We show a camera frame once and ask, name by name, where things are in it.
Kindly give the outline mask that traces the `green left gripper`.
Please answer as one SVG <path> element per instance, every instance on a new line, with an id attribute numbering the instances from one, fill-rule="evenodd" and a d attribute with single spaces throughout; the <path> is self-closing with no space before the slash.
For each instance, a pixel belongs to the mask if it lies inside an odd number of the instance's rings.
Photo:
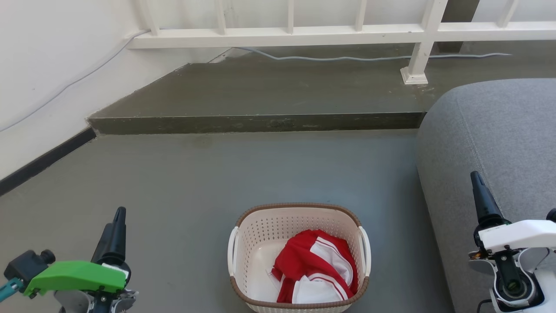
<path id="1" fill-rule="evenodd" d="M 126 263 L 125 207 L 117 208 L 105 225 L 91 262 L 55 261 L 50 250 L 29 250 L 8 263 L 4 277 L 22 283 L 30 299 L 53 291 L 59 313 L 129 313 L 137 301 L 139 293 L 127 289 L 131 269 Z"/>

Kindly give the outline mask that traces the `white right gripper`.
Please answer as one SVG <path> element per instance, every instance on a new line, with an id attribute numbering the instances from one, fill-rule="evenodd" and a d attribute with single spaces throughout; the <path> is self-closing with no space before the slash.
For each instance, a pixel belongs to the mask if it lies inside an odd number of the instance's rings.
<path id="1" fill-rule="evenodd" d="M 478 171 L 470 173 L 478 250 L 469 266 L 493 276 L 489 301 L 495 313 L 556 313 L 556 272 L 539 268 L 556 253 L 556 209 L 546 220 L 512 223 L 504 218 Z"/>

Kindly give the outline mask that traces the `beige perforated laundry basket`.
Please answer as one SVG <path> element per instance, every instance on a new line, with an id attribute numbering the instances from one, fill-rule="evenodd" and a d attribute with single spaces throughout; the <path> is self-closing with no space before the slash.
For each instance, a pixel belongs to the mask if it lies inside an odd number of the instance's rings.
<path id="1" fill-rule="evenodd" d="M 346 301 L 277 303 L 278 289 L 267 270 L 286 242 L 304 230 L 323 230 L 347 241 L 359 273 L 359 290 Z M 256 313 L 343 313 L 367 291 L 371 250 L 367 232 L 353 212 L 323 203 L 276 203 L 240 216 L 228 241 L 228 272 L 236 295 Z"/>

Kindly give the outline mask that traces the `teal plastic part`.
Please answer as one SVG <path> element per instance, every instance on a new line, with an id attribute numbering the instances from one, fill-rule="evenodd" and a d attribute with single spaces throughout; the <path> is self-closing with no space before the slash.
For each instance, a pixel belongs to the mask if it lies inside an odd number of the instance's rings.
<path id="1" fill-rule="evenodd" d="M 20 279 L 14 277 L 4 285 L 0 286 L 0 303 L 16 294 L 23 287 Z"/>

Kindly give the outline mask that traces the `grey fabric sofa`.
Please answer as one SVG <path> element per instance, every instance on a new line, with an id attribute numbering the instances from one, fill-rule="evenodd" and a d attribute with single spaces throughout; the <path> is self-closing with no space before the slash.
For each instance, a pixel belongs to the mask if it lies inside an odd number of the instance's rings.
<path id="1" fill-rule="evenodd" d="M 473 271 L 478 226 L 470 173 L 480 172 L 503 216 L 543 220 L 556 208 L 556 78 L 457 87 L 417 133 L 417 170 L 455 313 L 476 313 L 493 278 Z"/>

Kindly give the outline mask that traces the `black baseboard strip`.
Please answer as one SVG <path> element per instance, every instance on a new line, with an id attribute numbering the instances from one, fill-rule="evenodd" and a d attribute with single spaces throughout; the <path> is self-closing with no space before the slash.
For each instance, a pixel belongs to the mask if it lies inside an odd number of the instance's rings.
<path id="1" fill-rule="evenodd" d="M 34 159 L 26 166 L 3 178 L 0 180 L 0 196 L 14 190 L 14 188 L 30 180 L 30 178 L 43 172 L 68 154 L 95 139 L 96 136 L 95 131 L 88 127 L 67 141 L 64 141 L 64 143 Z"/>

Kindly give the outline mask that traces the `dark pillar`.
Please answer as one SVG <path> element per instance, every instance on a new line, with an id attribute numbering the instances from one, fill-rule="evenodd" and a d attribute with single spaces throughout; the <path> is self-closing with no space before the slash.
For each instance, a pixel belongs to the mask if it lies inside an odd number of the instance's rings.
<path id="1" fill-rule="evenodd" d="M 442 23 L 471 22 L 478 8 L 480 0 L 447 0 L 443 12 Z M 463 41 L 437 42 L 439 53 L 459 53 Z"/>

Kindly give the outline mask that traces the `red and white garment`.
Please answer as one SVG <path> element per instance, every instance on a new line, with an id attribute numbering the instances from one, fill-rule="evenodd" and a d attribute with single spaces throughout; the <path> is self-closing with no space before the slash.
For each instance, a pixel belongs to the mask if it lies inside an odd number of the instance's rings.
<path id="1" fill-rule="evenodd" d="M 290 238 L 267 273 L 278 289 L 277 303 L 340 302 L 359 290 L 348 242 L 323 230 L 304 230 Z"/>

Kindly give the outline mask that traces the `white wooden railing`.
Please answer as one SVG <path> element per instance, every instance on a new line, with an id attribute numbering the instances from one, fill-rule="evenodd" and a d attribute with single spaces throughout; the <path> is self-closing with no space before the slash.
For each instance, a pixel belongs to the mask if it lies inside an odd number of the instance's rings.
<path id="1" fill-rule="evenodd" d="M 295 26 L 295 0 L 287 0 L 285 27 L 229 28 L 223 0 L 215 0 L 216 28 L 163 29 L 152 0 L 139 0 L 147 29 L 129 40 L 128 48 L 240 48 L 412 43 L 409 65 L 400 70 L 406 85 L 426 85 L 427 62 L 435 42 L 556 40 L 556 18 L 512 21 L 520 0 L 506 0 L 495 22 L 442 22 L 448 0 L 428 0 L 423 18 L 413 24 L 365 24 L 368 0 L 360 0 L 352 26 Z"/>

